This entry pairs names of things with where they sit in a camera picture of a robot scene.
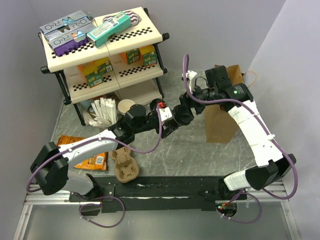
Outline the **brown paper bag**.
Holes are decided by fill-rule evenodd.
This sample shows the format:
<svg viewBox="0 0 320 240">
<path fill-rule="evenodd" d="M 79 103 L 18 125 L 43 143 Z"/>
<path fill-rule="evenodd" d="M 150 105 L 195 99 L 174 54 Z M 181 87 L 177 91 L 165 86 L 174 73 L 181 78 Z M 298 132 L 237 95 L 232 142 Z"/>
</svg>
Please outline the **brown paper bag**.
<svg viewBox="0 0 320 240">
<path fill-rule="evenodd" d="M 253 96 L 244 83 L 239 65 L 215 65 L 205 71 L 208 91 L 204 100 L 234 99 L 240 102 L 252 101 Z M 240 105 L 235 102 L 211 104 L 204 109 L 206 141 L 208 143 L 229 143 L 239 127 L 228 111 Z"/>
</svg>

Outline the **black white paper cup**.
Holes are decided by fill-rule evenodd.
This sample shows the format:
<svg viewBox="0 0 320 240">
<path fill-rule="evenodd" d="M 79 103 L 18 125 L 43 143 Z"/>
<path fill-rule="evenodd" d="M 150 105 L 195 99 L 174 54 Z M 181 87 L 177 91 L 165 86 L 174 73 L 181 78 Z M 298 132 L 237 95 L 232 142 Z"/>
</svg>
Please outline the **black white paper cup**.
<svg viewBox="0 0 320 240">
<path fill-rule="evenodd" d="M 175 121 L 181 126 L 187 126 L 194 120 L 194 115 L 189 106 L 178 104 L 173 108 Z"/>
</svg>

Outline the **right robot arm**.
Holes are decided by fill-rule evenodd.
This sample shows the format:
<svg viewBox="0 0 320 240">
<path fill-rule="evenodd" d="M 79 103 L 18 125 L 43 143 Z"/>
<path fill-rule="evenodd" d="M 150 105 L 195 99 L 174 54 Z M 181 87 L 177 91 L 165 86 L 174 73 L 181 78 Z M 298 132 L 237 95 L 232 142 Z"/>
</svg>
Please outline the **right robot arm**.
<svg viewBox="0 0 320 240">
<path fill-rule="evenodd" d="M 188 60 L 182 64 L 182 79 L 188 97 L 201 107 L 221 105 L 236 122 L 245 136 L 256 165 L 242 171 L 231 173 L 223 178 L 218 193 L 223 199 L 230 199 L 236 190 L 253 188 L 264 190 L 266 186 L 293 172 L 294 184 L 291 198 L 298 189 L 298 173 L 293 155 L 287 154 L 276 142 L 262 120 L 256 102 L 244 83 L 232 84 L 225 66 L 221 65 L 206 71 L 208 88 L 190 88 L 193 78 L 188 70 Z"/>
</svg>

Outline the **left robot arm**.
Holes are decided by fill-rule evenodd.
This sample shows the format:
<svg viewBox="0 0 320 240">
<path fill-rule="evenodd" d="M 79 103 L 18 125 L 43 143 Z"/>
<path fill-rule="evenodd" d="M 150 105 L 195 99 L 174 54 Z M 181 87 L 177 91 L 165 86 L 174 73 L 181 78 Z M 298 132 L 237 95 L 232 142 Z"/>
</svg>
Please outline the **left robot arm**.
<svg viewBox="0 0 320 240">
<path fill-rule="evenodd" d="M 65 190 L 93 201 L 102 195 L 99 184 L 91 174 L 73 173 L 74 166 L 98 154 L 129 147 L 138 133 L 155 130 L 161 140 L 178 127 L 175 113 L 164 102 L 156 103 L 150 113 L 135 104 L 117 123 L 97 135 L 60 146 L 45 144 L 30 167 L 28 181 L 35 180 L 46 196 Z"/>
</svg>

